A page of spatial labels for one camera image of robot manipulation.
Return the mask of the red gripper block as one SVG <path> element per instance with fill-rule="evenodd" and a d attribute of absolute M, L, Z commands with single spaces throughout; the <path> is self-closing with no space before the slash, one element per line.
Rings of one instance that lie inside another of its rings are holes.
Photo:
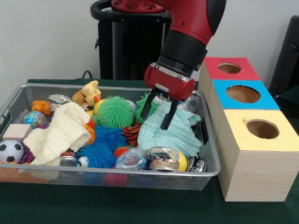
<path fill-rule="evenodd" d="M 165 115 L 160 128 L 167 130 L 175 115 L 179 101 L 185 101 L 192 94 L 195 87 L 195 80 L 157 63 L 151 63 L 145 71 L 144 81 L 152 90 L 141 106 L 140 117 L 147 119 L 154 114 L 156 109 L 156 107 L 153 106 L 153 100 L 156 96 L 154 89 L 165 92 L 168 97 L 172 99 L 170 110 Z"/>

